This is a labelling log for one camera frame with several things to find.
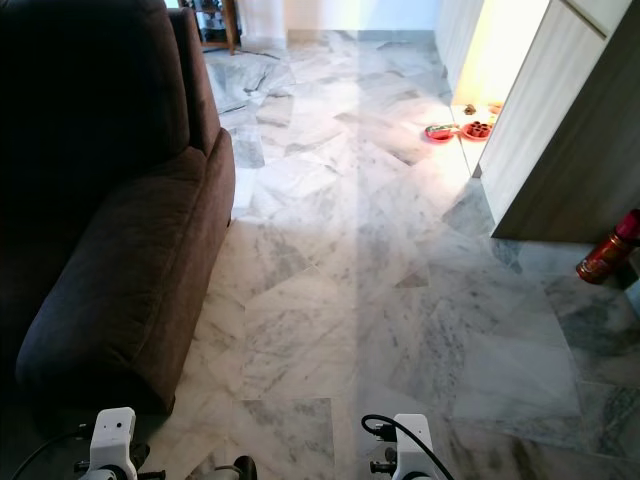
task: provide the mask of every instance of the cabinet door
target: cabinet door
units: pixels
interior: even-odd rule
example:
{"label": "cabinet door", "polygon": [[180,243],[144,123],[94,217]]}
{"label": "cabinet door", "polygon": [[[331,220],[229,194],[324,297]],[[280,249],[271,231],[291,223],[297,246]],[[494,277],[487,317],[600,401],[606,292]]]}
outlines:
{"label": "cabinet door", "polygon": [[620,23],[631,0],[569,0],[569,2],[608,37]]}
{"label": "cabinet door", "polygon": [[531,173],[596,64],[605,41],[552,0],[480,158],[496,224]]}

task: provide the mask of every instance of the wooden cabinet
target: wooden cabinet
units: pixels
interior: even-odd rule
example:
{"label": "wooden cabinet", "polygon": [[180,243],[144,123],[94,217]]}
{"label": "wooden cabinet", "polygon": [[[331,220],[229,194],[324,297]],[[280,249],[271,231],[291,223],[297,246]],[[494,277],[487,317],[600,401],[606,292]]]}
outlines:
{"label": "wooden cabinet", "polygon": [[231,55],[235,53],[239,32],[234,0],[181,0],[181,4],[194,10],[203,47],[228,48]]}
{"label": "wooden cabinet", "polygon": [[496,224],[531,174],[598,61],[605,41],[552,1],[480,158]]}
{"label": "wooden cabinet", "polygon": [[597,242],[640,207],[638,25],[606,42],[552,3],[480,160],[494,236]]}

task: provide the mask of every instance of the baseboard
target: baseboard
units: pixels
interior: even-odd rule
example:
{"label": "baseboard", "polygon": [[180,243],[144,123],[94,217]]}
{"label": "baseboard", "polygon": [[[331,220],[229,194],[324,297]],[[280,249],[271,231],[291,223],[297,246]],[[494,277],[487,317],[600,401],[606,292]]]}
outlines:
{"label": "baseboard", "polygon": [[277,48],[284,49],[287,47],[287,40],[284,38],[274,37],[257,37],[254,35],[241,35],[240,36],[241,48],[246,49],[264,49],[264,48]]}
{"label": "baseboard", "polygon": [[435,42],[433,30],[301,30],[287,32],[288,41],[318,40],[325,32],[336,32],[346,39],[372,42]]}

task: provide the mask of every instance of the red pet bowl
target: red pet bowl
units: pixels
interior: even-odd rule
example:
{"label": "red pet bowl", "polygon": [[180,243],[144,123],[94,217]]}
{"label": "red pet bowl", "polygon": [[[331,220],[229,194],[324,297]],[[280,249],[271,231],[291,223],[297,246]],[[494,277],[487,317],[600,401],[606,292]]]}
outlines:
{"label": "red pet bowl", "polygon": [[424,135],[427,137],[427,140],[429,140],[432,143],[447,143],[448,141],[450,141],[453,137],[455,137],[455,134],[451,131],[451,129],[449,130],[440,130],[438,132],[429,132],[427,131],[427,129],[424,129]]}
{"label": "red pet bowl", "polygon": [[464,138],[466,138],[467,140],[471,140],[472,142],[486,142],[487,138],[489,138],[489,135],[491,134],[492,127],[489,127],[489,130],[487,131],[487,134],[484,137],[472,135],[471,130],[473,129],[473,127],[474,127],[473,124],[467,123],[464,127],[460,129],[460,133]]}

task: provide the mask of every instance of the sofa cushion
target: sofa cushion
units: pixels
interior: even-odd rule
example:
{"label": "sofa cushion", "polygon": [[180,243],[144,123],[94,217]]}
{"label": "sofa cushion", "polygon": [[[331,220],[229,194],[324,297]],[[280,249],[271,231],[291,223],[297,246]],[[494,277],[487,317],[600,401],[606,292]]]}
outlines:
{"label": "sofa cushion", "polygon": [[0,16],[1,69],[10,72],[0,75],[3,195],[101,198],[187,146],[162,0],[8,0]]}
{"label": "sofa cushion", "polygon": [[13,376],[22,341],[76,246],[86,219],[42,212],[2,218],[0,226],[0,336],[2,377]]}
{"label": "sofa cushion", "polygon": [[[182,268],[177,255],[205,173],[202,152],[188,147],[107,196],[27,333],[16,367],[22,386],[64,389],[131,369],[164,296],[176,295],[169,281]],[[173,332],[175,348],[186,354],[191,334],[185,342]]]}
{"label": "sofa cushion", "polygon": [[198,26],[190,8],[169,10],[169,19],[178,42],[187,94],[189,145],[199,148],[208,157],[218,138],[220,118],[202,55]]}

